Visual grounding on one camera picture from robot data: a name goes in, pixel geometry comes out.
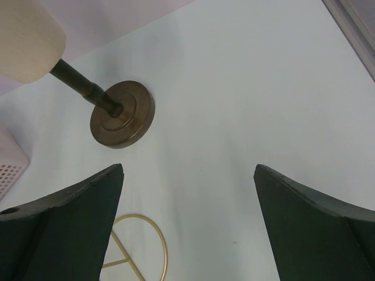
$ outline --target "dark metal pole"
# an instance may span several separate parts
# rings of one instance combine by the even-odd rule
[[[60,59],[50,73],[81,94],[87,101],[106,110],[111,117],[118,117],[124,110],[122,104],[112,100],[102,88],[86,79],[64,60]]]

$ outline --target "round metal base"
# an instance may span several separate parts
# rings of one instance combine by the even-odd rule
[[[124,148],[140,139],[154,118],[155,103],[152,95],[140,83],[124,81],[110,87],[106,93],[124,107],[122,113],[112,118],[102,108],[95,106],[90,128],[94,138],[111,148]]]

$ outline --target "brass ring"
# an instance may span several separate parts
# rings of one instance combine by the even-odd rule
[[[160,240],[162,241],[163,253],[164,253],[164,266],[163,266],[163,273],[162,273],[162,277],[160,278],[160,281],[164,281],[165,276],[166,276],[166,271],[167,271],[167,268],[168,268],[168,248],[166,246],[166,241],[165,241],[163,232],[160,230],[160,228],[157,226],[157,224],[154,221],[152,221],[150,218],[148,218],[144,215],[140,215],[140,214],[122,215],[119,218],[116,218],[115,221],[113,222],[113,224],[115,225],[119,221],[124,220],[126,218],[139,218],[141,220],[144,220],[144,221],[148,222],[149,224],[151,224],[151,226],[154,228],[154,230],[158,233],[158,235],[160,237]],[[124,254],[125,259],[120,261],[120,262],[113,262],[113,263],[110,263],[110,264],[107,264],[107,265],[103,265],[103,268],[106,268],[106,267],[109,267],[109,266],[114,266],[114,265],[124,263],[124,262],[129,262],[130,266],[132,267],[132,269],[134,270],[134,272],[138,276],[138,278],[140,280],[144,280],[144,278],[141,275],[140,271],[138,270],[137,266],[135,265],[133,260],[130,258],[128,252],[125,250],[124,246],[122,245],[122,243],[120,242],[116,233],[113,230],[112,230],[111,235],[114,238],[117,245],[119,246],[121,252]]]

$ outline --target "pink container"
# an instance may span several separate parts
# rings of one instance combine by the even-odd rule
[[[29,165],[11,133],[0,125],[0,200]]]

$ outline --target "white table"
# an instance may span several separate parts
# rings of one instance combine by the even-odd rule
[[[50,75],[1,97],[0,120],[30,166],[0,209],[121,163],[118,215],[160,226],[167,280],[178,281],[278,280],[257,163],[375,210],[375,83],[320,0],[198,0],[72,65],[103,88],[144,83],[154,122],[113,150],[91,137],[93,107]],[[156,234],[125,224],[120,238],[146,280],[158,280]],[[102,280],[123,280],[126,266]]]

